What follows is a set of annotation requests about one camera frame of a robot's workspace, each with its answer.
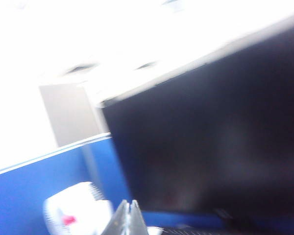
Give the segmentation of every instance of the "white object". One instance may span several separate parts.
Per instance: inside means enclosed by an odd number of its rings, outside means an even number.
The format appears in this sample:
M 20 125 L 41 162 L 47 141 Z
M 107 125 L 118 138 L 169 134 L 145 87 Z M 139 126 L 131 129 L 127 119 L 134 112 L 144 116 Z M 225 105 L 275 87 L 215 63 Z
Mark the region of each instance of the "white object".
M 44 217 L 51 235 L 100 235 L 113 214 L 112 204 L 91 183 L 66 188 L 44 203 Z

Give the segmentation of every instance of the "blue fabric panel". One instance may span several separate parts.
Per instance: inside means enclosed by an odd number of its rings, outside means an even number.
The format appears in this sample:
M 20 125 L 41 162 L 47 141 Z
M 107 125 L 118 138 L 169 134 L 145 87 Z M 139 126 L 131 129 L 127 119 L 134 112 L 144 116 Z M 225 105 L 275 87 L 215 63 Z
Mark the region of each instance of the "blue fabric panel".
M 105 197 L 118 207 L 123 199 L 131 201 L 128 186 L 111 139 L 90 144 Z
M 157 227 L 179 227 L 188 225 L 197 228 L 222 228 L 223 222 L 213 215 L 191 215 L 169 212 L 143 212 L 144 219 L 148 226 Z
M 0 235 L 47 235 L 44 200 L 89 180 L 80 148 L 0 174 Z

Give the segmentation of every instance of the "keyboard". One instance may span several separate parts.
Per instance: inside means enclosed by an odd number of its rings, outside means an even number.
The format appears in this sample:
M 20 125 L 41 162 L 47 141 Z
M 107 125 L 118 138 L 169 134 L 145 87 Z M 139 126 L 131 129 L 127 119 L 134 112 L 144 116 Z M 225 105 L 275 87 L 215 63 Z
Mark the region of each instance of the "keyboard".
M 163 228 L 161 235 L 273 235 L 273 234 Z

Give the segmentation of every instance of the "cubicle wall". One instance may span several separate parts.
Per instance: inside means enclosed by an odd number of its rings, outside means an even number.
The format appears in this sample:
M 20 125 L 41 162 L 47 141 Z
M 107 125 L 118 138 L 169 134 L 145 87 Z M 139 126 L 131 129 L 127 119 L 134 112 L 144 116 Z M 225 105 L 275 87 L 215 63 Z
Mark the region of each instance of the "cubicle wall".
M 73 144 L 53 154 L 0 171 L 0 235 L 47 235 L 43 201 L 84 181 L 93 181 L 116 208 L 131 200 L 125 177 L 108 135 Z M 149 226 L 222 227 L 212 215 L 143 212 Z M 294 219 L 260 220 L 264 227 L 294 234 Z

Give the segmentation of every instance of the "computer monitor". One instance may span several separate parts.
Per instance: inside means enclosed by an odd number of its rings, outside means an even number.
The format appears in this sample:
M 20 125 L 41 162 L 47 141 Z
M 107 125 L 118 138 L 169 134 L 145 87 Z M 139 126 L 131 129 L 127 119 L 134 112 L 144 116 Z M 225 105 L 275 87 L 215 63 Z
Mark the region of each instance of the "computer monitor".
M 294 216 L 294 27 L 103 113 L 143 210 Z

